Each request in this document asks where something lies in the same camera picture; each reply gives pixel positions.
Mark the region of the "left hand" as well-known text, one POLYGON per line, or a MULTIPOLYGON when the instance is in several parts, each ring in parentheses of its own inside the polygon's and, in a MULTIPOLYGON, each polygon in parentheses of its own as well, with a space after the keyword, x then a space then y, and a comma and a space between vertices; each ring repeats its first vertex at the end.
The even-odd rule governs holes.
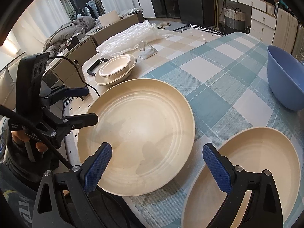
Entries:
MULTIPOLYGON (((25 146, 29 160, 31 162, 35 162, 35 157, 31 146, 31 143, 34 142, 34 140, 30 139, 30 137, 25 133, 24 130, 12 131, 11 135, 15 143, 17 143, 18 145, 25 146)), ((36 148, 40 153, 44 153, 48 150, 47 146, 42 142, 36 142, 36 148)))

